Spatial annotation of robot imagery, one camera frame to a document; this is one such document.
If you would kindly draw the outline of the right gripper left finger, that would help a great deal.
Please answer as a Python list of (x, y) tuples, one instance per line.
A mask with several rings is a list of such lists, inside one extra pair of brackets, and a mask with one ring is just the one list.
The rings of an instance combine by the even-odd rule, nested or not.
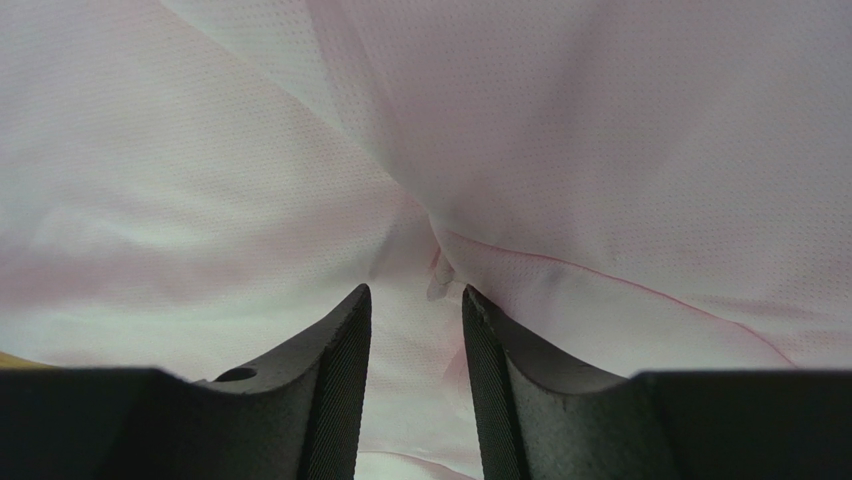
[(154, 368), (1, 374), (5, 479), (350, 479), (371, 294), (211, 381)]

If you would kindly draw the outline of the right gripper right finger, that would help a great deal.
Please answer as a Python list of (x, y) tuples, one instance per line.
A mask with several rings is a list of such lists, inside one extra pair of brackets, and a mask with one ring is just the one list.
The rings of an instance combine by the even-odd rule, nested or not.
[(622, 378), (474, 288), (463, 331), (488, 479), (847, 479), (851, 375), (649, 371)]

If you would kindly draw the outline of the pink t shirt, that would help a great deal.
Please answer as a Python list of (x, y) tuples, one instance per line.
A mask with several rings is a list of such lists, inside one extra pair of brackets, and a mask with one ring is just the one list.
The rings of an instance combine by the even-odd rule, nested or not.
[(4, 353), (211, 378), (361, 283), (360, 479), (481, 477), (466, 285), (618, 375), (849, 368), (850, 3), (2, 3)]

